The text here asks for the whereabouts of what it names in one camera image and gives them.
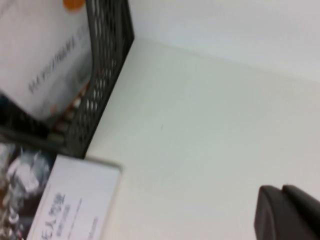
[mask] white wall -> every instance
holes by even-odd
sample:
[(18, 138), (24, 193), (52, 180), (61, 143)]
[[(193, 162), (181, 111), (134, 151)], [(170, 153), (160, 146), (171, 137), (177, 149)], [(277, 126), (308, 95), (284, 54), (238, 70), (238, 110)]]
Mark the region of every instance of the white wall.
[(320, 81), (318, 0), (130, 0), (138, 37)]

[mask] white shelf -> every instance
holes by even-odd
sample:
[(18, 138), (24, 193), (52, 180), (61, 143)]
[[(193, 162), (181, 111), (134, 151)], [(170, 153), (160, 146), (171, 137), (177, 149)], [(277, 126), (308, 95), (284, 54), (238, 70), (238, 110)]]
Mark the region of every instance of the white shelf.
[(103, 239), (253, 240), (261, 185), (320, 199), (320, 85), (136, 39), (87, 158), (123, 166)]

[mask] white surface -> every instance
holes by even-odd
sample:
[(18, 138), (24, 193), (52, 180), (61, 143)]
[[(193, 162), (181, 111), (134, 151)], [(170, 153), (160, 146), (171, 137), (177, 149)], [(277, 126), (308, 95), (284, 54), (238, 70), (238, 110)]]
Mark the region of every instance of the white surface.
[(253, 240), (261, 185), (320, 199), (320, 85), (135, 40), (87, 152), (123, 165), (102, 239)]
[(135, 34), (320, 81), (318, 0), (130, 0)]

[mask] wire mesh container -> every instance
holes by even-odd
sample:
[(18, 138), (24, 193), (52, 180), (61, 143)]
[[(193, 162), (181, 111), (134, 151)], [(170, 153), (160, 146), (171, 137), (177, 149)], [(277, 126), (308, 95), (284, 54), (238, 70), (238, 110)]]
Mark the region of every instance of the wire mesh container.
[(48, 129), (13, 104), (1, 110), (0, 141), (83, 158), (134, 41), (128, 0), (86, 0), (93, 69), (75, 104)]

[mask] black object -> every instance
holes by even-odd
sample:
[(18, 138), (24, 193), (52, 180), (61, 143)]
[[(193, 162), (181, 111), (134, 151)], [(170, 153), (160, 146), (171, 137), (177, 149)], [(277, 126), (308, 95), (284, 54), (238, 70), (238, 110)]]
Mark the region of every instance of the black object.
[(292, 185), (259, 190), (257, 240), (320, 240), (320, 202)]
[(65, 130), (48, 130), (17, 107), (0, 109), (0, 139), (83, 158), (134, 40), (128, 0), (86, 0), (93, 69)]

